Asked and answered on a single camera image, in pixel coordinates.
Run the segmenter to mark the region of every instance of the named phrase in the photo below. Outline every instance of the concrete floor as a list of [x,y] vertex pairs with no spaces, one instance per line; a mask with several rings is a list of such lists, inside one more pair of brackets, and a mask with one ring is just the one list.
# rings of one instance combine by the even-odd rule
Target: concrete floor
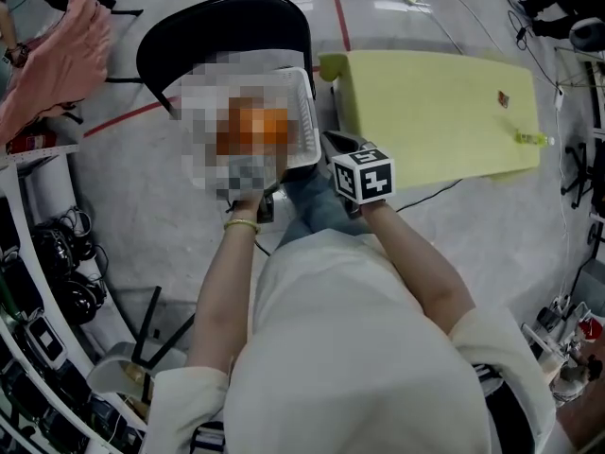
[[[118,0],[121,9],[140,8],[145,13],[138,19],[112,17],[115,44],[110,74],[135,75],[137,46],[146,32],[164,17],[201,1]],[[509,306],[520,322],[528,321],[560,289],[568,291],[588,253],[589,201],[572,211],[571,199],[565,197],[560,207],[560,138],[554,90],[531,56],[516,47],[507,1],[463,0],[502,52],[457,0],[423,0],[432,9],[432,17],[401,11],[397,6],[401,0],[339,0],[344,26],[338,19],[336,0],[292,1],[304,8],[316,55],[348,45],[353,49],[456,53],[435,18],[465,53],[517,62],[534,72],[541,129],[557,140],[557,146],[542,151],[540,167],[506,182],[465,180],[435,199],[405,210],[402,216],[452,261],[480,306]],[[545,18],[560,12],[550,9]],[[22,24],[20,32],[21,28],[33,31],[32,15],[41,22],[48,18],[43,2],[29,0],[15,12],[18,25]],[[203,38],[203,27],[192,31]],[[573,57],[557,66],[555,43],[544,38],[529,40],[552,79],[557,68],[559,74],[563,68],[567,72],[578,69]],[[174,48],[173,55],[158,56],[159,66],[179,58],[179,43],[174,43]],[[320,129],[333,129],[336,118],[329,85],[317,74],[315,79]],[[153,101],[145,87],[107,84],[80,104],[86,122],[76,132]],[[588,95],[571,93],[559,115],[562,144],[587,141],[594,153],[587,131],[590,126]],[[138,114],[84,139],[72,165],[84,205],[94,213],[97,238],[111,260],[108,277],[117,301],[130,321],[140,324],[152,288],[162,286],[164,302],[153,324],[162,330],[162,336],[169,335],[194,308],[199,285],[222,235],[224,203],[209,199],[183,176],[178,127],[163,109]],[[573,167],[566,157],[562,170],[572,177]],[[409,203],[442,186],[444,183],[403,190],[391,202]],[[272,251],[291,215],[291,207],[280,201],[275,223],[264,228],[259,242]],[[254,277],[265,261],[257,251]]]

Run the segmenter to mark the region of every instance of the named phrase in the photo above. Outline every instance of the black chair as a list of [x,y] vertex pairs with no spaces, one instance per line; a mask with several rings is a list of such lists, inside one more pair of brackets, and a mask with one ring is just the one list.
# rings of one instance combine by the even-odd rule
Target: black chair
[[579,207],[582,197],[593,190],[592,205],[599,215],[603,215],[605,213],[605,143],[600,142],[596,146],[595,161],[592,166],[588,166],[586,144],[580,143],[578,148],[582,152],[581,159],[573,148],[565,147],[565,153],[571,154],[574,158],[578,175],[568,187],[562,187],[561,194],[566,195],[577,188],[576,200],[571,204],[571,208],[576,209]]
[[285,49],[302,52],[313,96],[311,32],[289,0],[208,0],[156,24],[136,55],[139,76],[175,115],[164,90],[201,63],[227,52]]

